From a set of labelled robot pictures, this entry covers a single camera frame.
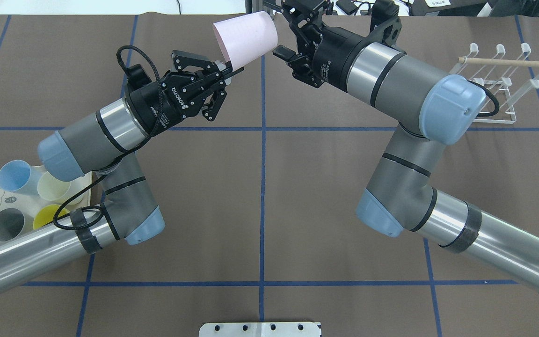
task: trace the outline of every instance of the cup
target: cup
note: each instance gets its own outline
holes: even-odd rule
[[[233,69],[276,48],[278,33],[270,15],[265,11],[234,17],[213,24],[220,50]]]
[[[12,160],[0,170],[0,187],[9,192],[36,196],[36,184],[42,175],[24,160]]]
[[[58,210],[59,205],[47,205],[35,215],[35,219],[32,220],[32,229],[39,229],[46,224],[49,224],[49,222],[53,221],[53,216],[55,215],[55,212]],[[62,209],[62,211],[59,213],[60,218],[62,215],[68,214],[69,211],[65,208]]]
[[[0,211],[0,242],[14,239],[30,230],[32,219],[19,209],[7,208]]]
[[[61,181],[52,176],[49,172],[43,174],[36,184],[36,191],[41,198],[58,204],[62,204],[71,196],[80,192],[81,189],[82,186],[78,180],[73,180],[70,182]],[[69,205],[76,205],[83,199],[83,197],[84,194],[81,194],[79,197],[71,201]]]

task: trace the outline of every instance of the white sticker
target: white sticker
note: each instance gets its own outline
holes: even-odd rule
[[[451,0],[425,0],[425,3],[428,4],[428,7],[442,7],[449,6]]]

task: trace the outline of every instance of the blue end cap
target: blue end cap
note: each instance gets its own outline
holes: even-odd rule
[[[61,181],[73,181],[84,175],[59,132],[41,140],[37,152],[47,171]]]
[[[390,237],[397,237],[403,228],[390,212],[367,189],[357,206],[357,217],[364,224]]]
[[[126,241],[129,245],[137,245],[161,233],[164,228],[165,221],[163,220],[163,216],[161,216],[159,206],[157,206],[155,211],[152,211],[145,221],[126,237]]]
[[[419,113],[419,130],[430,140],[453,145],[467,131],[486,93],[460,75],[448,75],[430,90]]]

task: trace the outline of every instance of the white wire rack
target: white wire rack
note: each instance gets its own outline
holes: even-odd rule
[[[513,94],[511,93],[511,76],[515,74],[515,71],[520,66],[531,66],[539,68],[539,61],[528,60],[528,56],[531,54],[531,47],[527,43],[521,44],[521,53],[515,59],[504,59],[506,55],[506,49],[504,45],[496,45],[496,53],[489,59],[476,58],[479,53],[477,44],[471,43],[469,45],[469,53],[466,56],[462,56],[458,59],[458,63],[449,71],[451,74],[460,74],[464,71],[469,64],[476,64],[481,66],[473,75],[467,77],[470,81],[474,81],[480,85],[485,86],[499,98],[500,113],[498,119],[488,117],[478,117],[474,122],[479,123],[498,123],[498,124],[513,124],[517,121],[515,112],[515,103],[527,94],[532,89],[539,89],[539,74],[533,79],[527,80],[518,90]],[[494,69],[497,66],[506,66],[503,74],[495,75]]]

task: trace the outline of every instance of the yellow cup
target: yellow cup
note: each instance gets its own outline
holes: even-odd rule
[[[58,210],[59,205],[47,205],[39,211],[39,213],[36,214],[35,219],[32,221],[32,229],[39,229],[46,224],[49,224],[49,222],[53,221],[53,216],[55,215],[55,212]],[[67,209],[62,209],[62,211],[59,213],[60,216],[68,214],[69,211]]]

